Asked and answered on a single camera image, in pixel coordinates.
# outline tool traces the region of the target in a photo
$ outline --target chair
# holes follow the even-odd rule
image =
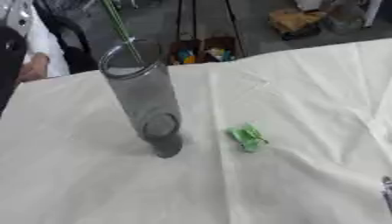
[[[57,38],[71,74],[98,69],[97,62],[91,55],[91,48],[86,35],[75,22],[67,17],[54,15],[45,1],[35,0],[33,5],[49,32]],[[82,49],[67,44],[62,36],[64,30],[70,30],[76,35]]]

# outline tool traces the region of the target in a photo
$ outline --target sleeve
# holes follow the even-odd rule
[[[33,21],[27,35],[28,51],[31,54],[45,53],[49,57],[49,78],[68,75],[69,68],[56,37],[48,31],[34,7],[31,12]]]

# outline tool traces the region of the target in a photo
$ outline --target glass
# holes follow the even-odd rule
[[[137,134],[159,157],[173,157],[182,148],[181,115],[160,45],[149,40],[132,43],[142,61],[123,43],[101,58],[100,70]]]

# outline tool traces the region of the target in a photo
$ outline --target floor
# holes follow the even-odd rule
[[[178,0],[162,0],[159,6],[152,7],[146,3],[151,0],[138,0],[140,4],[138,10],[132,8],[130,0],[123,1],[125,3],[121,14],[131,33],[140,39],[157,39],[167,51],[167,47],[175,39]],[[323,32],[316,37],[282,41],[267,24],[267,16],[270,11],[294,6],[293,0],[230,1],[238,19],[245,51],[249,56],[311,46],[392,38],[392,23],[377,19],[372,28],[345,36],[323,29]],[[185,37],[192,31],[191,2],[191,0],[184,0],[182,32]],[[197,5],[199,39],[234,33],[224,0],[197,0]],[[94,56],[99,59],[119,40],[110,27],[110,22],[99,1],[90,8],[88,14],[81,11],[68,13],[81,24],[94,49]],[[75,41],[70,35],[68,38],[71,42]]]

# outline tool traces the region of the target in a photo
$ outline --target straw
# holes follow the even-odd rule
[[[126,44],[128,50],[133,54],[136,58],[137,63],[143,64],[143,59],[140,56],[139,51],[135,48],[133,41],[130,40],[130,35],[125,28],[123,21],[120,18],[120,15],[117,12],[116,7],[113,4],[113,0],[101,0],[105,10],[107,11],[110,20],[113,23],[113,28],[119,35],[120,39]]]

